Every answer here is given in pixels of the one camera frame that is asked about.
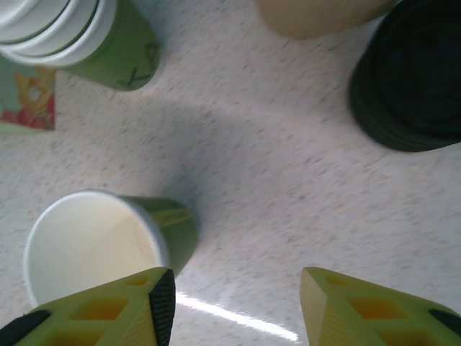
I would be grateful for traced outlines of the single green paper cup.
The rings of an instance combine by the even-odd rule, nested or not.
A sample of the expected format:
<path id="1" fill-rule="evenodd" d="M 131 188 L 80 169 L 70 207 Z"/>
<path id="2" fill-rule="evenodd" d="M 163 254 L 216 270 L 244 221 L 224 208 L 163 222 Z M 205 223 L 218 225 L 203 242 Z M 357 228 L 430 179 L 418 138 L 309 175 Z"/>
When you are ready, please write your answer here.
<path id="1" fill-rule="evenodd" d="M 48 206 L 30 231 L 27 295 L 37 307 L 153 267 L 178 275 L 197 242 L 196 218 L 177 200 L 72 192 Z"/>

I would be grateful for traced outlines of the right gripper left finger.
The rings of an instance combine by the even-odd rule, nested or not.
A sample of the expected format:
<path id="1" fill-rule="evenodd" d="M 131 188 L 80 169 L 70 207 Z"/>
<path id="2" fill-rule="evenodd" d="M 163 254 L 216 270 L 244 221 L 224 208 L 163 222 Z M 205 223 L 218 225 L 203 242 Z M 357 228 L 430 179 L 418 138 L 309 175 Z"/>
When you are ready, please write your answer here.
<path id="1" fill-rule="evenodd" d="M 0 346 L 169 346 L 174 272 L 155 267 L 44 303 L 0 329 Z"/>

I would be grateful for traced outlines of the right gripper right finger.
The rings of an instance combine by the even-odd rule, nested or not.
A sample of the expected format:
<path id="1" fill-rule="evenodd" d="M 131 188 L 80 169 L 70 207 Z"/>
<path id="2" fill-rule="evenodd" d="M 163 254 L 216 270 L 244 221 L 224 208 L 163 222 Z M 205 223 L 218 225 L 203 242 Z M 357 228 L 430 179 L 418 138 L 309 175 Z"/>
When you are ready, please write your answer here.
<path id="1" fill-rule="evenodd" d="M 309 346 L 461 346 L 461 315 L 439 303 L 320 267 L 303 268 Z"/>

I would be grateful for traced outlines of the nested green paper cup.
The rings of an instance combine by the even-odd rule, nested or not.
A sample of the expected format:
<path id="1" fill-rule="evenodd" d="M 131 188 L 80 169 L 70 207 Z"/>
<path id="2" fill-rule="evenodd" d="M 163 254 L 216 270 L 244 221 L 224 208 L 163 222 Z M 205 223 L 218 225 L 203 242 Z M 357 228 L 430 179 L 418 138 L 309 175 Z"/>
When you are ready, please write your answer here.
<path id="1" fill-rule="evenodd" d="M 89 26 L 99 0 L 0 0 L 0 54 L 54 55 Z"/>
<path id="2" fill-rule="evenodd" d="M 0 40 L 18 40 L 40 31 L 69 0 L 0 0 Z"/>
<path id="3" fill-rule="evenodd" d="M 21 37 L 18 40 L 0 40 L 0 44 L 14 45 L 28 40 L 34 43 L 55 42 L 75 38 L 90 21 L 97 7 L 98 0 L 69 0 L 65 9 L 40 31 Z"/>

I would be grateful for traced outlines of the black plastic cup lids stack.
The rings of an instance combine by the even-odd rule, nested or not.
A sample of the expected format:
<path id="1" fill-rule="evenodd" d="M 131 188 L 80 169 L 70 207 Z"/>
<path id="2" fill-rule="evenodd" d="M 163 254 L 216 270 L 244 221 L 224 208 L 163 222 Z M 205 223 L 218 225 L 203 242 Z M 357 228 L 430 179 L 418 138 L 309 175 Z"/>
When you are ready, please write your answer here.
<path id="1" fill-rule="evenodd" d="M 400 0 L 354 68 L 349 106 L 395 151 L 461 143 L 461 0 Z"/>

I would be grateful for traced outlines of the green printed paper bag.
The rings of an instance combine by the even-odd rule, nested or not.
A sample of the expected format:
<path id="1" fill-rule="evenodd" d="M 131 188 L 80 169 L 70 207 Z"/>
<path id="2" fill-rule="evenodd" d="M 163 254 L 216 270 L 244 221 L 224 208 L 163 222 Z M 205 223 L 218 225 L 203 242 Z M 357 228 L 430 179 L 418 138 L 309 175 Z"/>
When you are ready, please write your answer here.
<path id="1" fill-rule="evenodd" d="M 55 129 L 55 71 L 0 56 L 0 134 Z"/>

